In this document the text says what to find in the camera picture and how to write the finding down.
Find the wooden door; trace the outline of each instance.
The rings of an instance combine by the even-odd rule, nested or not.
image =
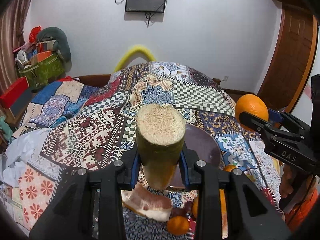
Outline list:
[[[276,49],[258,96],[267,107],[290,112],[313,64],[317,23],[308,11],[284,6]]]

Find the screw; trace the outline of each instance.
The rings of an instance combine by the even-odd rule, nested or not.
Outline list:
[[[206,165],[205,161],[199,160],[196,162],[199,167],[204,167]]]
[[[87,173],[87,170],[84,169],[84,168],[81,168],[81,169],[78,170],[78,174],[79,174],[79,175],[84,175],[84,174],[86,174],[86,173]]]
[[[116,160],[113,162],[113,165],[116,167],[120,167],[122,164],[123,164],[123,161],[121,161],[121,160]]]
[[[237,176],[239,176],[239,175],[242,174],[241,169],[233,169],[232,172],[233,172],[234,174],[236,174]]]

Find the yellow tube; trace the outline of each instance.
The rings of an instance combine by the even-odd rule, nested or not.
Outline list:
[[[129,51],[122,57],[122,59],[119,61],[118,65],[115,68],[115,72],[121,70],[126,63],[126,61],[135,53],[142,53],[144,54],[149,61],[156,61],[156,58],[152,55],[150,50],[148,50],[146,47],[142,45],[135,45],[132,49],[129,49]]]

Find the purple plate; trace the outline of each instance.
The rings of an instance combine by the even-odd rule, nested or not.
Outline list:
[[[185,142],[187,148],[194,150],[200,160],[211,163],[214,167],[219,167],[221,151],[215,139],[208,133],[194,125],[186,124]],[[178,189],[185,188],[182,183],[179,164],[177,165],[176,172],[171,179],[169,187]]]

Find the pink curtain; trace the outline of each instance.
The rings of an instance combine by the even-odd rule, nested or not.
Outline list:
[[[23,25],[30,2],[31,0],[13,0],[0,19],[0,95],[17,79],[13,49],[25,42]]]

